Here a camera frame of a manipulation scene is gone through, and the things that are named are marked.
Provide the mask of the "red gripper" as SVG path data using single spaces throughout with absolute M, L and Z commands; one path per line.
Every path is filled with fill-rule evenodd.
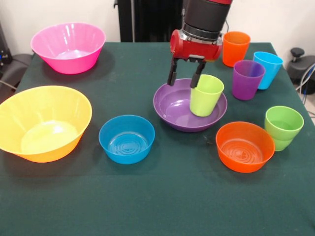
M 206 62 L 215 61 L 219 58 L 222 51 L 221 35 L 216 41 L 204 41 L 193 38 L 183 30 L 174 30 L 170 39 L 170 51 L 173 55 L 171 68 L 167 80 L 169 86 L 173 86 L 177 78 L 177 63 L 179 59 L 202 59 L 193 74 L 190 87 L 197 87 L 201 73 L 205 68 Z

